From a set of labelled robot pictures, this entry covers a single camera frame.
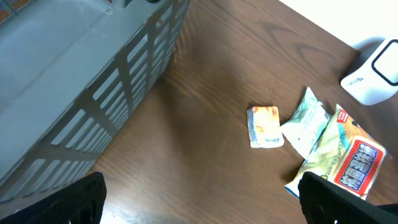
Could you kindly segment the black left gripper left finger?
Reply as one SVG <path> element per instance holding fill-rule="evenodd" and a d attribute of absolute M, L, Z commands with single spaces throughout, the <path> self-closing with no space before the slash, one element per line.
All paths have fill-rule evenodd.
<path fill-rule="evenodd" d="M 106 200 L 103 174 L 94 172 L 1 219 L 2 224 L 100 224 Z"/>

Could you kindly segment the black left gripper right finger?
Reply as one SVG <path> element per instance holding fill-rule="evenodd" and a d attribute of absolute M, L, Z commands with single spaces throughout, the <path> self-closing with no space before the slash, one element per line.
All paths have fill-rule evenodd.
<path fill-rule="evenodd" d="M 313 172 L 298 184 L 302 212 L 308 223 L 397 224 L 397 204 L 372 205 Z"/>

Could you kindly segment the yellow snack bag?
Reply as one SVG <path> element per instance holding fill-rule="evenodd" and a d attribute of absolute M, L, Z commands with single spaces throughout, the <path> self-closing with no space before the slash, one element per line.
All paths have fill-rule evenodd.
<path fill-rule="evenodd" d="M 388 151 L 374 140 L 340 105 L 317 145 L 285 189 L 299 198 L 299 182 L 313 172 L 365 200 Z"/>

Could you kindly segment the teal snack pack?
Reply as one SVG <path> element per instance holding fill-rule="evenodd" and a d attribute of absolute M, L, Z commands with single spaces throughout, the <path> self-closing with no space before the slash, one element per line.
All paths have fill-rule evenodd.
<path fill-rule="evenodd" d="M 330 115 L 318 101 L 310 87 L 292 115 L 280 128 L 292 147 L 305 159 L 321 136 Z"/>

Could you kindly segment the small orange packet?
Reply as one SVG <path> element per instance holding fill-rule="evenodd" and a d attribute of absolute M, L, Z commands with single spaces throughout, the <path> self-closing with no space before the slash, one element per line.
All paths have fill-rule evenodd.
<path fill-rule="evenodd" d="M 247 110 L 248 132 L 252 148 L 276 148 L 284 145 L 276 106 L 253 106 Z"/>

